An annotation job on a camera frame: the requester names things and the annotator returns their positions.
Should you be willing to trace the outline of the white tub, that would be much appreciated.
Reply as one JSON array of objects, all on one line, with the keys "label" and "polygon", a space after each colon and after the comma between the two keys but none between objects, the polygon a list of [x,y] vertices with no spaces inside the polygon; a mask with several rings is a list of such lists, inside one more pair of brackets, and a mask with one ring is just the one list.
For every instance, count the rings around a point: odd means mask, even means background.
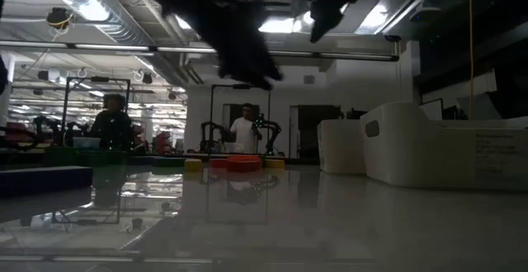
[{"label": "white tub", "polygon": [[100,142],[100,138],[73,137],[73,146],[79,149],[98,149]]}]

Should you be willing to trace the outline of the ceiling light panel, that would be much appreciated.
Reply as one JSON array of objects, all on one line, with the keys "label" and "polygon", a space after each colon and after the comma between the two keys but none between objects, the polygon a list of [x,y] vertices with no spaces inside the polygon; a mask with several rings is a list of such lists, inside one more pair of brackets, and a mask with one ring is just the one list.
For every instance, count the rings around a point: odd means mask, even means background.
[{"label": "ceiling light panel", "polygon": [[314,20],[311,17],[294,19],[294,18],[270,18],[266,20],[260,27],[259,31],[264,33],[289,34],[301,32],[301,30],[312,25]]}]

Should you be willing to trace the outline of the orange eight-stud toy brick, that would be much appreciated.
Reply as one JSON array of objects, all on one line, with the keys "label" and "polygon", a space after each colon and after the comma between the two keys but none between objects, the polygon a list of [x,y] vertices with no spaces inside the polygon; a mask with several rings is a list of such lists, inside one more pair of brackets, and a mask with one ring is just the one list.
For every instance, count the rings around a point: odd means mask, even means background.
[{"label": "orange eight-stud toy brick", "polygon": [[238,155],[227,158],[226,170],[229,172],[252,172],[262,169],[262,159],[256,155]]}]

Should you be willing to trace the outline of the red machine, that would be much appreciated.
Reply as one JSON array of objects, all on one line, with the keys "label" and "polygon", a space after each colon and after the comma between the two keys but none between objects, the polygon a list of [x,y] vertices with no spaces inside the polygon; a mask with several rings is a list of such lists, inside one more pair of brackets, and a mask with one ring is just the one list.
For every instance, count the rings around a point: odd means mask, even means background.
[{"label": "red machine", "polygon": [[157,154],[170,154],[172,152],[171,134],[168,131],[159,132],[154,141]]}]

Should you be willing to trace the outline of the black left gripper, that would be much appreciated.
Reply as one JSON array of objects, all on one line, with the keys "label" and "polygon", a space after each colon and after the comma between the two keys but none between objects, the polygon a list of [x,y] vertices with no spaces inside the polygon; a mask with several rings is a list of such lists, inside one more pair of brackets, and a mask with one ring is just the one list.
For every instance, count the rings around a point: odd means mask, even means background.
[{"label": "black left gripper", "polygon": [[265,91],[273,88],[269,80],[283,80],[283,73],[268,53],[259,31],[269,17],[263,2],[241,1],[220,6],[212,0],[197,0],[193,9],[193,27],[219,54],[220,78],[251,83]]}]

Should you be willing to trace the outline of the person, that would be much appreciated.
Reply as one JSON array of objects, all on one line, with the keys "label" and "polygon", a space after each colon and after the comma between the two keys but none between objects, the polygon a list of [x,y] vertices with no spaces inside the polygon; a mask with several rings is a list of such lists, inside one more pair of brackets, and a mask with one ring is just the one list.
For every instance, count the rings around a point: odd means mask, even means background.
[{"label": "person", "polygon": [[134,142],[132,120],[125,112],[125,98],[119,94],[103,96],[103,111],[97,114],[90,136],[99,138],[99,147],[127,151]]},{"label": "person", "polygon": [[237,118],[230,127],[230,133],[235,135],[235,143],[243,146],[243,152],[255,154],[257,152],[257,141],[262,140],[262,134],[253,127],[252,105],[246,103],[242,108],[243,116]]}]

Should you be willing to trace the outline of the monitor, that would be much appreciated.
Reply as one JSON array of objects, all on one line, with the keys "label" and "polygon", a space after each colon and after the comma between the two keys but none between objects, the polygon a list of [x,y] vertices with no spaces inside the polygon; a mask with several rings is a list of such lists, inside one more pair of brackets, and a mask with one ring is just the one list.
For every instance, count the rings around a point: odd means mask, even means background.
[{"label": "monitor", "polygon": [[443,100],[441,98],[425,102],[419,107],[429,120],[443,120]]}]

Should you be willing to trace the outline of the large silver spiral duct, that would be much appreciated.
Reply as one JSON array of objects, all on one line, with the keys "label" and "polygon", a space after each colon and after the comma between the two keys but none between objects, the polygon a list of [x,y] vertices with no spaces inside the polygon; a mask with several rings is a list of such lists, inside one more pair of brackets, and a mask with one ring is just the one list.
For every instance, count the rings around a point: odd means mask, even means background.
[{"label": "large silver spiral duct", "polygon": [[118,0],[63,0],[77,15],[96,23],[96,28],[118,44],[140,45],[150,38]]}]

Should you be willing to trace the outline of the red storage bin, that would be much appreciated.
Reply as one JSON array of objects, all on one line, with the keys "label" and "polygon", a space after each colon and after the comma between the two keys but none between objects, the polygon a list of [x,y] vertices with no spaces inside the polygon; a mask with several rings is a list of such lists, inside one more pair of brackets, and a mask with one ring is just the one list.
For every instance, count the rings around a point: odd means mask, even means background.
[{"label": "red storage bin", "polygon": [[31,140],[30,132],[24,124],[12,122],[0,126],[0,138],[12,143],[24,143]]}]

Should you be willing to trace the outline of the green long block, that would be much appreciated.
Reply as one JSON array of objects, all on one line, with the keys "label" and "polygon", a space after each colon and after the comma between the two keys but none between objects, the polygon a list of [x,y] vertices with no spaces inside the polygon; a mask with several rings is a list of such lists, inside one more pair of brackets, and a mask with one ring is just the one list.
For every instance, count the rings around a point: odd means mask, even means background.
[{"label": "green long block", "polygon": [[154,167],[184,167],[186,159],[182,157],[155,157],[152,161]]}]

